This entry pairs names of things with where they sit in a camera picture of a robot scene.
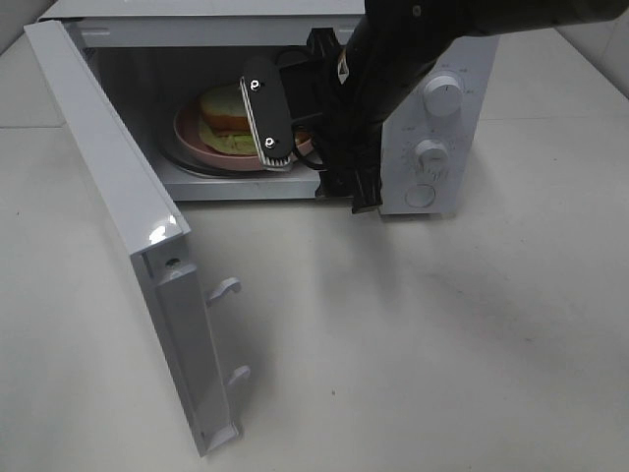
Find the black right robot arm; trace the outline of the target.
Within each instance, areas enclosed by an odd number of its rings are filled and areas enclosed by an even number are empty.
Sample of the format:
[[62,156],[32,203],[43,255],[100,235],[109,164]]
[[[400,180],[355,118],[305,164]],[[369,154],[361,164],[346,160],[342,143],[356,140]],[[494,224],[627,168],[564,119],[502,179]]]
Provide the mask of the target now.
[[452,210],[471,144],[436,127],[460,117],[464,80],[439,61],[462,37],[614,20],[624,1],[369,1],[346,43],[313,29],[297,60],[253,57],[240,90],[262,167],[302,159],[308,133],[320,198],[355,213]]

